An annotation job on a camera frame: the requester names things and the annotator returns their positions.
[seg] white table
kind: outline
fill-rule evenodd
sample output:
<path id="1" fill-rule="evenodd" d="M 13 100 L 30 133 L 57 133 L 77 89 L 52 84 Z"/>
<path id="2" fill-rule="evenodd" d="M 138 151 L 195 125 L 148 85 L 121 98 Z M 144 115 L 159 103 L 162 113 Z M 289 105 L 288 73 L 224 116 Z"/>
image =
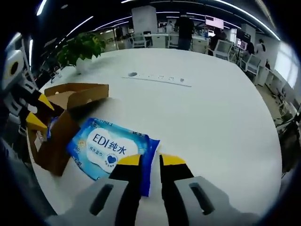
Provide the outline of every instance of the white table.
<path id="1" fill-rule="evenodd" d="M 235 64 L 191 51 L 125 49 L 102 54 L 88 74 L 68 75 L 75 72 L 70 67 L 63 72 L 42 90 L 66 82 L 109 84 L 110 98 L 92 117 L 160 139 L 160 152 L 183 158 L 195 176 L 223 190 L 241 212 L 263 215 L 274 203 L 282 168 L 277 131 L 259 92 Z M 192 87 L 122 78 L 130 72 L 183 77 Z M 32 163 L 58 214 L 93 183 L 73 159 L 62 177 Z M 158 156 L 151 196 L 140 201 L 136 225 L 145 225 L 147 219 L 152 219 L 150 225 L 167 225 Z"/>

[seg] computer screen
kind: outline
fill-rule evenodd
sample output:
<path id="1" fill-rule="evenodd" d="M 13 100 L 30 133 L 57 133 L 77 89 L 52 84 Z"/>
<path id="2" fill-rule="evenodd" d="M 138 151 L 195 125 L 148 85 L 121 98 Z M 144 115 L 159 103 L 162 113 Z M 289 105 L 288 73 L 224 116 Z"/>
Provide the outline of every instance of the computer screen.
<path id="1" fill-rule="evenodd" d="M 213 37 L 213 36 L 215 36 L 214 32 L 209 30 L 208 31 L 208 37 Z"/>
<path id="2" fill-rule="evenodd" d="M 247 43 L 241 39 L 237 39 L 237 46 L 243 50 L 246 50 Z"/>
<path id="3" fill-rule="evenodd" d="M 224 21 L 215 17 L 206 16 L 206 25 L 212 26 L 212 27 L 218 27 L 220 29 L 224 29 Z"/>

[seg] cardboard box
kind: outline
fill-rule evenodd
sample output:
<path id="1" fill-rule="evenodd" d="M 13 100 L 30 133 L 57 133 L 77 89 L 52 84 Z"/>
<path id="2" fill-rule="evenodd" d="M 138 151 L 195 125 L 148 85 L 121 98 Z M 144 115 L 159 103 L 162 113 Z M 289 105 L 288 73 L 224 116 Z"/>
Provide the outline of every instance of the cardboard box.
<path id="1" fill-rule="evenodd" d="M 70 158 L 66 146 L 80 129 L 68 110 L 108 97 L 109 85 L 67 83 L 46 89 L 45 95 L 55 110 L 51 113 L 38 111 L 36 116 L 46 125 L 51 117 L 59 116 L 51 129 L 51 139 L 37 144 L 37 131 L 30 124 L 27 125 L 27 136 L 35 163 L 61 176 Z"/>

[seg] wet wipes package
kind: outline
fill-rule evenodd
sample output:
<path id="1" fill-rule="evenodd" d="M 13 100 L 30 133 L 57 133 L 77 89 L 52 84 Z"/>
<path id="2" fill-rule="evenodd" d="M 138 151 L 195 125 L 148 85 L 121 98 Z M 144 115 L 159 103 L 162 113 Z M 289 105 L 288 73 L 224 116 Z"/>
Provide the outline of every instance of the wet wipes package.
<path id="1" fill-rule="evenodd" d="M 141 195 L 148 196 L 151 164 L 159 140 L 128 130 L 108 121 L 89 118 L 68 144 L 76 164 L 92 179 L 108 177 L 117 162 L 127 156 L 142 154 Z"/>

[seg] yellow robot part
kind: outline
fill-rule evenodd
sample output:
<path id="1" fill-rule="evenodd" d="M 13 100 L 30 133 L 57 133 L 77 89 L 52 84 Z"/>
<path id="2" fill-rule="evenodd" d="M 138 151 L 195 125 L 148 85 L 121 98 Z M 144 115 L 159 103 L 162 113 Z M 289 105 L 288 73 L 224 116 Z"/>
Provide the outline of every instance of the yellow robot part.
<path id="1" fill-rule="evenodd" d="M 31 129 L 45 131 L 47 126 L 41 122 L 32 112 L 26 117 L 26 122 L 30 124 Z"/>
<path id="2" fill-rule="evenodd" d="M 47 97 L 41 93 L 41 96 L 39 97 L 39 101 L 43 102 L 44 104 L 46 104 L 49 108 L 51 108 L 53 111 L 55 110 L 53 108 L 53 106 L 51 105 L 51 103 L 49 102 L 49 100 L 47 99 Z"/>
<path id="3" fill-rule="evenodd" d="M 118 165 L 133 165 L 138 166 L 141 154 L 130 155 L 118 161 Z"/>
<path id="4" fill-rule="evenodd" d="M 162 154 L 162 158 L 163 158 L 163 164 L 165 166 L 186 164 L 185 161 L 179 158 L 178 156 Z"/>

